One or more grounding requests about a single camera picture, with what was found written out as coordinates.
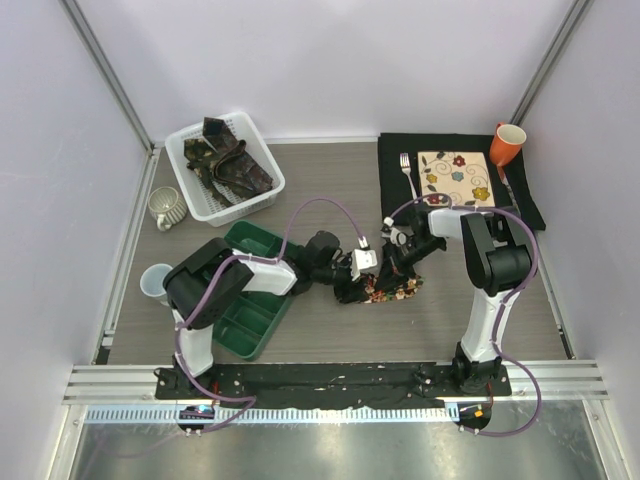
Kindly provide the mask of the red floral patterned tie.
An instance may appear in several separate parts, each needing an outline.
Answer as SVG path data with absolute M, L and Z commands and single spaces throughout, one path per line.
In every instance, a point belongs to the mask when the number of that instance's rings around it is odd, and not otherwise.
M 401 271 L 397 267 L 385 267 L 377 274 L 367 274 L 362 292 L 357 300 L 361 304 L 385 303 L 410 299 L 424 284 L 414 270 Z

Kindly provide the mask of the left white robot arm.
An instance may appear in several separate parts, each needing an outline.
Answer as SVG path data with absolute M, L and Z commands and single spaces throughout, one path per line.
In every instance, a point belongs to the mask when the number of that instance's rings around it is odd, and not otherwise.
M 173 366 L 157 369 L 156 397 L 193 398 L 214 392 L 212 353 L 215 324 L 244 294 L 297 296 L 315 284 L 349 294 L 377 266 L 377 254 L 364 237 L 351 252 L 341 251 L 339 239 L 317 232 L 304 246 L 286 246 L 274 258 L 232 247 L 216 238 L 175 267 L 163 280 L 174 321 Z

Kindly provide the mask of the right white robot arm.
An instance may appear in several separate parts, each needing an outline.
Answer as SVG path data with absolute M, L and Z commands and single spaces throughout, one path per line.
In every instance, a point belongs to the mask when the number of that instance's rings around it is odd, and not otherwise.
M 409 235 L 396 227 L 394 215 L 383 220 L 387 262 L 407 275 L 426 256 L 445 250 L 448 240 L 461 242 L 474 298 L 452 360 L 451 380 L 462 394 L 481 393 L 499 378 L 509 314 L 536 273 L 535 239 L 519 217 L 500 209 L 431 208 L 424 203 L 408 209 L 412 211 Z

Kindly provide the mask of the green compartment tray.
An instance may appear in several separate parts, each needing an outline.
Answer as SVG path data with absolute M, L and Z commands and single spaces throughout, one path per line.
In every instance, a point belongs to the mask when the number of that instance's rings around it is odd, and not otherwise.
M 236 222 L 225 235 L 236 250 L 276 257 L 282 238 L 248 221 Z M 293 298 L 270 293 L 242 292 L 214 326 L 213 340 L 245 361 L 256 361 L 288 313 Z

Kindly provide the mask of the silver fork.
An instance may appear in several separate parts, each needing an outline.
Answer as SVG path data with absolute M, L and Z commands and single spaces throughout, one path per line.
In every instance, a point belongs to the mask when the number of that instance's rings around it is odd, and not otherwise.
M 399 165 L 400 165 L 400 169 L 402 171 L 402 173 L 406 176 L 408 184 L 409 184 L 409 188 L 411 191 L 411 196 L 413 200 L 416 200 L 418 197 L 416 188 L 414 186 L 413 183 L 413 179 L 412 179 L 412 168 L 411 168 L 411 161 L 410 161 L 410 157 L 408 153 L 401 153 L 399 155 Z

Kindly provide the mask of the floral square plate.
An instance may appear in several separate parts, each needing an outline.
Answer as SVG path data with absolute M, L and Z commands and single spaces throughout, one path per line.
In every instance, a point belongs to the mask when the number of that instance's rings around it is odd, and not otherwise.
M 483 153 L 423 151 L 417 162 L 420 193 L 429 205 L 496 206 Z

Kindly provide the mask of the dark patterned tie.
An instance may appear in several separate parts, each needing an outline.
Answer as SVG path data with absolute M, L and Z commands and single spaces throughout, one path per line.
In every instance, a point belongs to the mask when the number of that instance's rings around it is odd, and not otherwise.
M 249 200 L 273 188 L 271 176 L 246 150 L 229 126 L 218 118 L 205 117 L 200 138 L 184 141 L 187 168 L 201 180 L 211 196 L 227 208 L 234 203 L 218 187 L 226 187 L 242 200 Z

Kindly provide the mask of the white plastic basket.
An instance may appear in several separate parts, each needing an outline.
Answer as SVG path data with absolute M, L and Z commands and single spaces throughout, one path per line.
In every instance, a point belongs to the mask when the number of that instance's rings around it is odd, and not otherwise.
M 244 112 L 206 117 L 170 134 L 165 148 L 192 217 L 214 227 L 273 205 L 286 185 Z

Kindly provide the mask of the orange mug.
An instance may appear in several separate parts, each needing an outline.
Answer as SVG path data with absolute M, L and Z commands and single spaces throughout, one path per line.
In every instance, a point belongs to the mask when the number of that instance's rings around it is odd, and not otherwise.
M 489 159 L 496 167 L 510 163 L 521 151 L 527 140 L 526 132 L 519 126 L 498 123 L 489 149 Z

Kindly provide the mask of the clear plastic cup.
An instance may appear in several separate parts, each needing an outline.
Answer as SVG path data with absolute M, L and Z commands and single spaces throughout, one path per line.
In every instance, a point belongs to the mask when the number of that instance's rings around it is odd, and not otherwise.
M 158 263 L 148 267 L 140 277 L 139 287 L 148 298 L 158 301 L 163 306 L 168 306 L 168 298 L 163 282 L 171 272 L 172 266 Z

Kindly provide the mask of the grey ribbed cup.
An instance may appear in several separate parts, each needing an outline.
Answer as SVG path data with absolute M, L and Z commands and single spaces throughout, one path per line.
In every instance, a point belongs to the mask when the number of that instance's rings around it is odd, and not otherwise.
M 181 193 L 169 186 L 155 189 L 149 196 L 147 207 L 161 232 L 166 232 L 180 223 L 188 212 Z

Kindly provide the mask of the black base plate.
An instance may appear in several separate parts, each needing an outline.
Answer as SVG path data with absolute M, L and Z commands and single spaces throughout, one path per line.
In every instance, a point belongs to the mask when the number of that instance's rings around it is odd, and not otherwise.
M 508 397 L 507 370 L 467 384 L 451 364 L 435 362 L 215 364 L 191 382 L 178 366 L 157 367 L 155 398 L 204 400 L 223 407 L 346 410 L 429 408 L 446 398 Z

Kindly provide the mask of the aluminium frame rail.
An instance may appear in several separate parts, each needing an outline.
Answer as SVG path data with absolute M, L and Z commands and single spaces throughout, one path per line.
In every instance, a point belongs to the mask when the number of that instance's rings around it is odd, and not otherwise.
M 63 405 L 163 403 L 155 398 L 157 378 L 150 365 L 76 365 Z

